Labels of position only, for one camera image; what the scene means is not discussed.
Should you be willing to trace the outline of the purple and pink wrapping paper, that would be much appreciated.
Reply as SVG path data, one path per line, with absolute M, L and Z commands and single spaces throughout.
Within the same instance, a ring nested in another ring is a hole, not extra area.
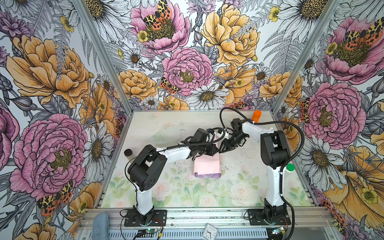
M 196 178 L 220 178 L 222 173 L 217 144 L 211 144 L 207 147 L 207 152 L 194 160 L 194 176 Z

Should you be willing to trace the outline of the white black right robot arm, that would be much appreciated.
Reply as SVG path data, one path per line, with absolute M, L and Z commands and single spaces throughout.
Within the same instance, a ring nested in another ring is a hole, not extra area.
M 265 198 L 263 218 L 274 222 L 276 218 L 286 217 L 287 203 L 284 201 L 283 183 L 285 167 L 291 159 L 288 142 L 283 131 L 263 128 L 264 123 L 256 123 L 250 119 L 234 119 L 231 122 L 234 133 L 222 141 L 219 153 L 233 151 L 241 147 L 252 137 L 260 142 L 261 159 L 267 166 L 268 191 Z

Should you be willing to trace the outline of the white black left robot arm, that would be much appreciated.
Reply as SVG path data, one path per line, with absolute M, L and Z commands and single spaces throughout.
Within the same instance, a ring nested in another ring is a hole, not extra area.
M 166 166 L 180 160 L 195 159 L 203 155 L 213 156 L 219 152 L 217 142 L 223 140 L 223 128 L 201 129 L 181 143 L 165 148 L 145 146 L 142 151 L 131 159 L 126 173 L 136 189 L 134 208 L 139 215 L 145 216 L 153 211 L 152 187 L 155 186 Z

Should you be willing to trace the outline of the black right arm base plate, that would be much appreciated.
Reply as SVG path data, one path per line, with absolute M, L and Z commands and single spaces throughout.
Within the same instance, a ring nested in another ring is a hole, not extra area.
M 251 226 L 261 225 L 284 225 L 288 226 L 291 224 L 288 212 L 277 212 L 267 209 L 248 209 L 245 217 Z

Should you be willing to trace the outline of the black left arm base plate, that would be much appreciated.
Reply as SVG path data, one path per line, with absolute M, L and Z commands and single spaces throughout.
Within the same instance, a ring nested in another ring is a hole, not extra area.
M 124 216 L 125 227 L 165 227 L 167 222 L 167 210 L 150 210 L 142 215 L 136 209 L 128 209 Z

